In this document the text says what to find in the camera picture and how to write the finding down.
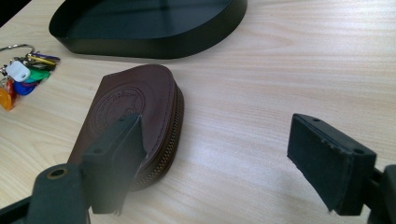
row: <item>brass zipper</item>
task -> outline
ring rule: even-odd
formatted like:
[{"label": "brass zipper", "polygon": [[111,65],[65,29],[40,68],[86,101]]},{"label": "brass zipper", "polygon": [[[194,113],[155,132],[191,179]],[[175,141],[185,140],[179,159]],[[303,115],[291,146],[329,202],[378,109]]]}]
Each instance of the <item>brass zipper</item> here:
[{"label": "brass zipper", "polygon": [[160,163],[157,165],[157,167],[155,167],[155,169],[153,171],[151,171],[151,173],[144,177],[143,179],[139,180],[136,183],[133,183],[132,185],[132,189],[142,189],[142,185],[146,185],[149,184],[149,182],[151,182],[160,172],[161,170],[164,169],[164,167],[166,167],[166,165],[168,164],[169,159],[172,157],[172,152],[175,150],[176,147],[176,137],[177,137],[177,127],[178,127],[178,123],[179,123],[179,113],[180,113],[180,89],[177,86],[177,91],[176,91],[176,111],[175,111],[175,120],[174,120],[174,124],[172,127],[172,133],[170,136],[170,140],[168,143],[168,146],[166,147],[166,150],[164,152],[163,157],[161,158]]}]

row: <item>green key tag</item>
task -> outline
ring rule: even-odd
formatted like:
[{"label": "green key tag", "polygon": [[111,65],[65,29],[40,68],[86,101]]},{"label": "green key tag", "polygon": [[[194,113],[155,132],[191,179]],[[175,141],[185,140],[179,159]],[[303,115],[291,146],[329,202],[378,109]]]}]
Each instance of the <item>green key tag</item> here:
[{"label": "green key tag", "polygon": [[25,80],[25,82],[27,83],[40,81],[50,76],[49,71],[40,70],[32,67],[30,67],[29,70],[30,70],[29,79]]}]

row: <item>leather pouch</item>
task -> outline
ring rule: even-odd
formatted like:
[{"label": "leather pouch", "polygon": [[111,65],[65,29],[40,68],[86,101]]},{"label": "leather pouch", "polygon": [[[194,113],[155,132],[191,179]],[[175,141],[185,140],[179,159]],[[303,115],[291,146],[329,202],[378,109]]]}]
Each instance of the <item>leather pouch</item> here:
[{"label": "leather pouch", "polygon": [[139,113],[148,156],[131,190],[148,187],[163,177],[172,164],[183,112],[183,94],[171,71],[162,65],[141,65],[104,76],[68,162],[81,163],[82,153],[108,126],[124,115]]}]

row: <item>yellow key tag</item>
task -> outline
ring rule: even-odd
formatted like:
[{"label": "yellow key tag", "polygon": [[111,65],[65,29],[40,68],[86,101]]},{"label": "yellow key tag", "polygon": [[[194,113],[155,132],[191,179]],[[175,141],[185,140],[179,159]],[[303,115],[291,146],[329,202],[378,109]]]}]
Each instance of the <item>yellow key tag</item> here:
[{"label": "yellow key tag", "polygon": [[0,88],[0,105],[5,110],[12,109],[12,99],[11,95],[3,88]]}]

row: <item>black tray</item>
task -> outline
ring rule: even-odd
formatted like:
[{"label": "black tray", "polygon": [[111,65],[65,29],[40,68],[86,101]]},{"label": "black tray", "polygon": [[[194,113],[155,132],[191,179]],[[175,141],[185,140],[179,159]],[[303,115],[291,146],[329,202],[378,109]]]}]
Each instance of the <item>black tray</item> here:
[{"label": "black tray", "polygon": [[79,54],[175,59],[208,49],[244,18],[248,0],[66,0],[49,32]]}]

